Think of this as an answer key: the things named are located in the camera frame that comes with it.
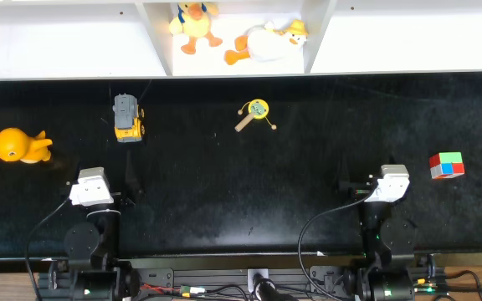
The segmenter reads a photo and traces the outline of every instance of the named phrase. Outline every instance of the puzzle cube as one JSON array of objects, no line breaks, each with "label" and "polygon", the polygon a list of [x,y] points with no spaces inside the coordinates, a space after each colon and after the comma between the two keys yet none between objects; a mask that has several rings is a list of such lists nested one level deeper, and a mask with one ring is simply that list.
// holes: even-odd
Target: puzzle cube
[{"label": "puzzle cube", "polygon": [[464,174],[464,163],[459,152],[439,153],[428,160],[433,179],[454,178]]}]

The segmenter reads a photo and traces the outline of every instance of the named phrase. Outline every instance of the white plush duck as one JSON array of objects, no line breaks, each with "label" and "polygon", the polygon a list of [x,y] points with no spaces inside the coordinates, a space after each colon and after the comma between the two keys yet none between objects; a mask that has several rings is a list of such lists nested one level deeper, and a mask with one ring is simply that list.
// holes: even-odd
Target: white plush duck
[{"label": "white plush duck", "polygon": [[308,33],[305,24],[295,20],[284,32],[274,29],[272,22],[264,27],[255,27],[247,35],[235,39],[236,51],[224,55],[227,64],[233,65],[240,59],[254,59],[258,62],[282,59],[297,53],[305,44]]}]

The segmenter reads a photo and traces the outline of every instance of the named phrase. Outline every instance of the black tabletop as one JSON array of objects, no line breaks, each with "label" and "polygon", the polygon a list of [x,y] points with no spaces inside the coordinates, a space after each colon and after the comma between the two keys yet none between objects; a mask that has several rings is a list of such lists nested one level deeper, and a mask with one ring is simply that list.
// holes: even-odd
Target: black tabletop
[{"label": "black tabletop", "polygon": [[[121,144],[112,98],[141,96],[146,143]],[[271,130],[237,111],[268,101]],[[353,177],[390,157],[410,173],[395,215],[418,225],[419,252],[482,251],[482,73],[260,79],[159,79],[0,83],[0,130],[46,130],[54,159],[0,161],[0,258],[23,256],[28,231],[62,202],[81,168],[103,166],[123,186],[126,152],[146,199],[122,209],[124,258],[189,253],[289,253],[304,223],[344,200],[332,188],[340,161]],[[460,151],[466,175],[431,180],[428,158]],[[65,232],[85,213],[67,206],[31,243],[32,256],[63,255]],[[354,209],[315,223],[307,250],[360,253]]]}]

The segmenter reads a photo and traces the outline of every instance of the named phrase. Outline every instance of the plush toy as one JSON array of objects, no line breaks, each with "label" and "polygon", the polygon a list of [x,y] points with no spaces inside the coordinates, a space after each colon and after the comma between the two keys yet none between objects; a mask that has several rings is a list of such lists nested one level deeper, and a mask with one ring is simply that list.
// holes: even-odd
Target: plush toy
[{"label": "plush toy", "polygon": [[218,15],[218,8],[211,3],[179,3],[177,5],[178,15],[169,25],[172,34],[185,33],[189,36],[189,43],[182,46],[186,54],[195,54],[199,38],[207,38],[209,46],[217,47],[223,40],[216,38],[211,33],[211,19],[208,13]]},{"label": "plush toy", "polygon": [[305,44],[308,33],[305,24],[295,20],[285,31],[274,29],[272,22],[264,27],[255,27],[247,35],[235,39],[236,51],[224,55],[227,64],[233,65],[240,59],[251,58],[258,62],[283,59],[297,53]]},{"label": "plush toy", "polygon": [[29,137],[20,129],[5,129],[0,132],[0,159],[25,163],[48,161],[51,158],[48,146],[52,144],[50,139],[46,139],[45,131],[36,137]]}]

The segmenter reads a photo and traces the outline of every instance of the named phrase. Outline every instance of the toy truck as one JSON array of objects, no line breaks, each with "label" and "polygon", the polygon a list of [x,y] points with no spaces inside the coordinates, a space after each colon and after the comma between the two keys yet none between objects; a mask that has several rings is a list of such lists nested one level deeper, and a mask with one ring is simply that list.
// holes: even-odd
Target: toy truck
[{"label": "toy truck", "polygon": [[144,137],[144,110],[139,108],[137,98],[128,94],[115,97],[115,135],[118,142],[137,142]]}]

